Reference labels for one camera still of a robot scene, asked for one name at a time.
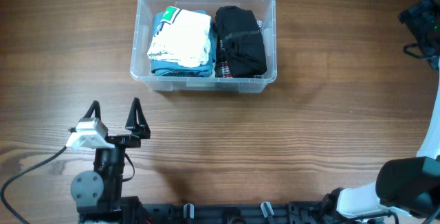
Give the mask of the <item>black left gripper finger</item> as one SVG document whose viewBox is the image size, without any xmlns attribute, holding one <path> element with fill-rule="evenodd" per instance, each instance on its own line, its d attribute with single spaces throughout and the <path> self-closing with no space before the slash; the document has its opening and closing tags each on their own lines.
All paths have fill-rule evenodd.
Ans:
<svg viewBox="0 0 440 224">
<path fill-rule="evenodd" d="M 83 116 L 84 118 L 98 118 L 101 120 L 101 112 L 100 112 L 100 103 L 97 100 L 94 100 L 87 110 L 86 114 Z"/>
<path fill-rule="evenodd" d="M 140 139 L 150 139 L 151 130 L 144 117 L 139 98 L 134 98 L 126 121 L 125 129 Z"/>
</svg>

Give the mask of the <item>blue jeans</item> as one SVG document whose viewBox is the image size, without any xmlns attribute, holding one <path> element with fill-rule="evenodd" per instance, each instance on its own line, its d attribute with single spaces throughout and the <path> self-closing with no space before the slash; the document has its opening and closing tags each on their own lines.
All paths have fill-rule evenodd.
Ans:
<svg viewBox="0 0 440 224">
<path fill-rule="evenodd" d="M 195 10 L 194 12 L 206 14 L 206 12 L 203 10 Z M 155 28 L 155 31 L 156 31 L 157 26 L 160 23 L 159 21 L 163 15 L 163 13 L 164 13 L 164 11 L 160 12 L 153 19 L 153 27 Z M 216 56 L 215 56 L 216 38 L 215 38 L 215 32 L 214 32 L 214 25 L 213 25 L 212 21 L 211 21 L 211 28 L 210 28 L 209 36 L 210 36 L 210 42 L 211 42 L 211 49 L 210 49 L 210 53 L 209 53 L 208 63 L 206 65 L 202 65 L 202 66 L 194 67 L 194 68 L 188 68 L 188 67 L 179 66 L 177 63 L 151 60 L 151 73 L 156 76 L 203 77 L 203 78 L 207 78 L 207 77 L 211 76 L 215 62 L 216 62 Z"/>
</svg>

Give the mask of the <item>white printed shirt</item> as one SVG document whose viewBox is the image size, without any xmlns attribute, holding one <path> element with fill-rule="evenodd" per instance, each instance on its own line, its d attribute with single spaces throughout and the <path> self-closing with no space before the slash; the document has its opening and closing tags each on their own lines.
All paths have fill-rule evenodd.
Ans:
<svg viewBox="0 0 440 224">
<path fill-rule="evenodd" d="M 148 57 L 188 68 L 206 65 L 211 21 L 207 14 L 168 6 L 153 34 Z"/>
</svg>

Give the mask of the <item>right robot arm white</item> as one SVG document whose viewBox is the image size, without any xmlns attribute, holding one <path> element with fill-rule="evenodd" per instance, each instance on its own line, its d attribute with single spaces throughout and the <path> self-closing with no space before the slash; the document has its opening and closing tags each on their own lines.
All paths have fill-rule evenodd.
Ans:
<svg viewBox="0 0 440 224">
<path fill-rule="evenodd" d="M 398 16 L 415 37 L 403 52 L 439 70 L 439 3 L 421 0 Z M 439 102 L 415 157 L 386 162 L 377 179 L 358 188 L 339 188 L 316 206 L 321 223 L 368 223 L 401 215 L 431 223 L 439 219 Z"/>
</svg>

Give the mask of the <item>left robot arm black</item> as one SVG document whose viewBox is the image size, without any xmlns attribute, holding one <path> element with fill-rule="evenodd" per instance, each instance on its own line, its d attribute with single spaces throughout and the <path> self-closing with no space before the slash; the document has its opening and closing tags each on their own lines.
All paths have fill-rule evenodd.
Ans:
<svg viewBox="0 0 440 224">
<path fill-rule="evenodd" d="M 153 218 L 137 196 L 123 197 L 122 184 L 132 179 L 123 176 L 125 163 L 133 162 L 128 148 L 139 148 L 151 131 L 142 112 L 140 100 L 134 98 L 125 124 L 129 134 L 110 135 L 94 101 L 77 125 L 71 129 L 66 147 L 95 150 L 93 170 L 74 177 L 71 196 L 76 202 L 79 223 L 152 223 Z"/>
</svg>

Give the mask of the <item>clear plastic storage bin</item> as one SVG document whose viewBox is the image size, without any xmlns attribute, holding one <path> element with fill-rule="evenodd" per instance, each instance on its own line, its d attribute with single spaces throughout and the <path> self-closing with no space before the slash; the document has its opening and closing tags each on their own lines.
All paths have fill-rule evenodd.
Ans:
<svg viewBox="0 0 440 224">
<path fill-rule="evenodd" d="M 223 6 L 235 5 L 253 11 L 263 22 L 267 71 L 261 78 L 208 78 L 155 76 L 147 51 L 153 37 L 153 17 L 168 6 L 185 10 L 204 10 L 210 16 Z M 237 91 L 260 93 L 277 77 L 276 0 L 137 0 L 130 73 L 154 91 Z"/>
</svg>

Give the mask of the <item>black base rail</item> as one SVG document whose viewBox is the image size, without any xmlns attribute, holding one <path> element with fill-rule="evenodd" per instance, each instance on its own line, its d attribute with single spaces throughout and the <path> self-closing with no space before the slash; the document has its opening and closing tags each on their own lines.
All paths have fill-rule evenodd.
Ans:
<svg viewBox="0 0 440 224">
<path fill-rule="evenodd" d="M 344 217 L 338 214 L 332 203 L 319 201 L 294 201 L 284 204 L 272 204 L 265 201 L 260 204 L 238 205 L 185 205 L 144 204 L 151 215 L 147 223 L 164 224 L 336 224 L 336 223 L 384 223 L 392 218 L 394 224 L 399 217 L 390 210 L 380 210 L 377 214 L 361 214 Z"/>
</svg>

